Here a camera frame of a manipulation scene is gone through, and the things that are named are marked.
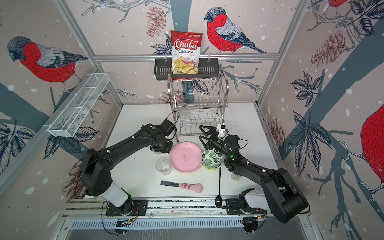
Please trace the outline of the green leaf pattern bowl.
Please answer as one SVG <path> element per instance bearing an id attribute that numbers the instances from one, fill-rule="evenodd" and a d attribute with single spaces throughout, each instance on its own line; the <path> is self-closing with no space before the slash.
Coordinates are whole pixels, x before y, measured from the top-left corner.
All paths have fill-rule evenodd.
<path id="1" fill-rule="evenodd" d="M 202 163 L 205 167 L 216 168 L 224 161 L 224 156 L 221 153 L 216 153 L 214 150 L 204 150 L 202 154 Z"/>

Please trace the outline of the pink plate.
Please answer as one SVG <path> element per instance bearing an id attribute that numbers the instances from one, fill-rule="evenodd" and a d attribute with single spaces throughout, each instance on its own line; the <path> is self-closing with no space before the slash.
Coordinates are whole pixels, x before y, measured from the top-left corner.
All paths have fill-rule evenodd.
<path id="1" fill-rule="evenodd" d="M 181 173 L 192 173 L 201 167 L 202 154 L 202 150 L 193 143 L 179 143 L 171 150 L 171 164 Z"/>

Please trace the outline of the silver two-tier dish rack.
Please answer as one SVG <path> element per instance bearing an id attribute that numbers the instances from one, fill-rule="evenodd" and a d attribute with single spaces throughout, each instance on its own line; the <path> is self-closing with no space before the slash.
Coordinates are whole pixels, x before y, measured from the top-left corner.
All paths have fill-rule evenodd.
<path id="1" fill-rule="evenodd" d="M 168 75 L 167 94 L 176 124 L 176 140 L 197 136 L 200 125 L 225 125 L 229 81 L 224 72 L 213 78 L 173 79 Z M 191 111 L 191 118 L 182 121 L 180 111 Z"/>

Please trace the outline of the lime green bowl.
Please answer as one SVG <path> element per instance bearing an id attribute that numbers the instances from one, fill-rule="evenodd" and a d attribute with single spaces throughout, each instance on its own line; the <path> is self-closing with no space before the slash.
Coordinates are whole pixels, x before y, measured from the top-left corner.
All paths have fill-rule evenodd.
<path id="1" fill-rule="evenodd" d="M 208 168 L 208 167 L 205 167 L 206 169 L 210 170 L 210 171 L 214 171 L 214 170 L 218 170 L 220 167 L 216 167 L 216 168 Z"/>

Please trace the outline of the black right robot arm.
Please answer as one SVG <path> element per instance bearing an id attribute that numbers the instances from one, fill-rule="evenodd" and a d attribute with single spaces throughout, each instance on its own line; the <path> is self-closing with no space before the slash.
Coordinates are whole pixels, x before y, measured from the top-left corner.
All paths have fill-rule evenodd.
<path id="1" fill-rule="evenodd" d="M 228 171 L 262 187 L 269 209 L 281 223 L 310 212 L 310 204 L 287 170 L 268 169 L 249 161 L 240 153 L 241 138 L 237 135 L 226 135 L 223 139 L 215 127 L 200 125 L 199 129 L 204 148 L 222 154 Z"/>

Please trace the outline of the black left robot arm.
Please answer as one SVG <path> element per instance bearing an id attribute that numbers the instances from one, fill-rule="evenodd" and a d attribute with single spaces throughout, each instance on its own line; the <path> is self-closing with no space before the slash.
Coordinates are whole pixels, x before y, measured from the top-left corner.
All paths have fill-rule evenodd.
<path id="1" fill-rule="evenodd" d="M 175 132 L 175 124 L 165 119 L 160 125 L 143 125 L 132 136 L 108 148 L 88 150 L 82 158 L 79 173 L 79 181 L 86 188 L 86 195 L 101 197 L 117 208 L 131 206 L 131 196 L 114 183 L 111 170 L 146 147 L 155 153 L 169 154 L 173 142 L 167 137 Z"/>

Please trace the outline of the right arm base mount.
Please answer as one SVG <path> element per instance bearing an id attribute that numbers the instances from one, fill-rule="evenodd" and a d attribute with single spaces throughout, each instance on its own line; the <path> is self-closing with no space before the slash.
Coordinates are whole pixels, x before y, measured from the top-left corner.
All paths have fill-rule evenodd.
<path id="1" fill-rule="evenodd" d="M 239 194 L 237 199 L 226 199 L 222 209 L 227 211 L 228 215 L 262 215 L 266 216 L 268 211 L 260 208 L 252 208 L 246 201 L 246 193 Z"/>

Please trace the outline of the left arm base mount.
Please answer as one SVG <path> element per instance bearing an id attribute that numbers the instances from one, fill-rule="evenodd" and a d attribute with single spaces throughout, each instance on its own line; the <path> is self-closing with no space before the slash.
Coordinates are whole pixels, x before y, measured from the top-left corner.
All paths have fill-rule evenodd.
<path id="1" fill-rule="evenodd" d="M 107 217 L 145 216 L 148 208 L 148 200 L 128 199 L 120 207 L 108 203 L 106 207 Z"/>

